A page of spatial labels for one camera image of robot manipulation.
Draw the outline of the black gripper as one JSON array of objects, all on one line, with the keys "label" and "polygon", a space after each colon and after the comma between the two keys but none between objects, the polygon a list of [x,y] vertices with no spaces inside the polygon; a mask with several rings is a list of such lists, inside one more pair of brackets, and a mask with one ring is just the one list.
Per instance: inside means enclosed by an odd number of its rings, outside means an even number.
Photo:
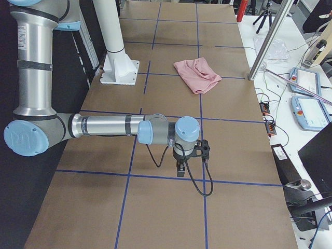
[{"label": "black gripper", "polygon": [[177,177],[185,175],[185,159],[200,157],[203,163],[208,164],[210,146],[207,140],[196,140],[192,149],[185,151],[185,156],[178,143],[173,147],[173,157],[176,160]]}]

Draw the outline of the silver UR robot arm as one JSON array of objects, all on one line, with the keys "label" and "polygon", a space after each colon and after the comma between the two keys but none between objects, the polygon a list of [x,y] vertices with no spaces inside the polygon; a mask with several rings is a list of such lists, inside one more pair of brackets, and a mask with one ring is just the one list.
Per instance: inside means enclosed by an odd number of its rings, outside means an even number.
[{"label": "silver UR robot arm", "polygon": [[179,177],[189,172],[190,158],[207,165],[210,147],[199,139],[199,123],[190,116],[170,122],[162,114],[82,116],[52,108],[53,31],[78,31],[80,13],[79,1],[10,1],[18,32],[19,105],[4,128],[7,146],[18,155],[36,156],[71,138],[136,136],[142,144],[172,148]]}]

